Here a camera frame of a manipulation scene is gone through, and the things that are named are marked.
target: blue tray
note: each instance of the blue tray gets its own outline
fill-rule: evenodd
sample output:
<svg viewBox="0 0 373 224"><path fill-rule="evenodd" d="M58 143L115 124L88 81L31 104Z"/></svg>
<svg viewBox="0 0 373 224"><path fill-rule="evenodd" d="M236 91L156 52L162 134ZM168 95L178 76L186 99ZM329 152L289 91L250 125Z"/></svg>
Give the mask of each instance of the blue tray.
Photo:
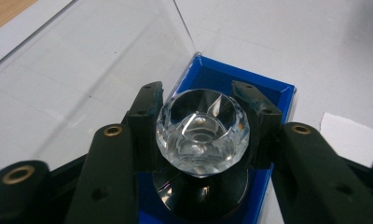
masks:
<svg viewBox="0 0 373 224"><path fill-rule="evenodd" d="M231 81L246 82L257 87L283 112L286 122L295 87L271 78L220 63L199 54L173 90L173 94L195 89L211 89L230 95ZM229 223L257 223L265 191L271 175L269 170L250 170L251 185L242 205L228 220ZM139 174L140 223L176 223L163 205L152 184L151 174Z"/></svg>

